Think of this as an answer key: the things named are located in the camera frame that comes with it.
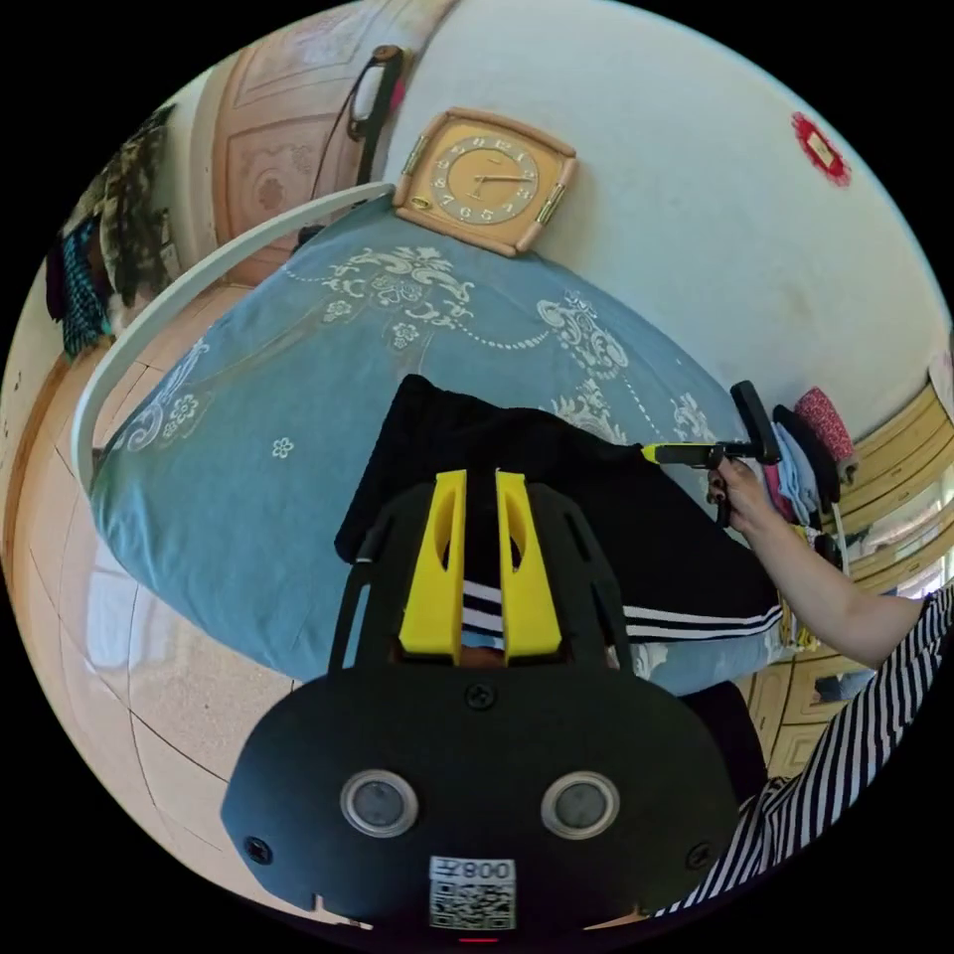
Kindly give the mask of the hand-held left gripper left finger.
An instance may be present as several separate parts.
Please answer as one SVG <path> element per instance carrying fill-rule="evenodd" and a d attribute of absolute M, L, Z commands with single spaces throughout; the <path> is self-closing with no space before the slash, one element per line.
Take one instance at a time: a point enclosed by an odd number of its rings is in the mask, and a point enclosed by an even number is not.
<path fill-rule="evenodd" d="M 435 476 L 399 643 L 414 661 L 456 666 L 461 657 L 467 476 Z"/>

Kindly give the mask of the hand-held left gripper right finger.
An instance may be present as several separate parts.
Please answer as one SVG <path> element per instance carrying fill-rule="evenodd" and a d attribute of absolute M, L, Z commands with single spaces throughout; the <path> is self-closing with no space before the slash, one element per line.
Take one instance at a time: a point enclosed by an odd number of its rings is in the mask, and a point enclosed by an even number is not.
<path fill-rule="evenodd" d="M 561 634 L 525 477 L 497 471 L 500 588 L 507 666 L 554 656 Z"/>

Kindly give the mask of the person's right hand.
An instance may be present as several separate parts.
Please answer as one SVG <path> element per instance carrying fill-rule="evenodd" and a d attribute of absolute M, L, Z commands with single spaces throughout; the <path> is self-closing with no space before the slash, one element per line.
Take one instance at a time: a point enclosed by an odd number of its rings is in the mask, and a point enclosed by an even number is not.
<path fill-rule="evenodd" d="M 748 543 L 770 530 L 780 517 L 760 479 L 739 460 L 724 458 L 709 471 L 709 496 L 728 505 L 729 525 Z"/>

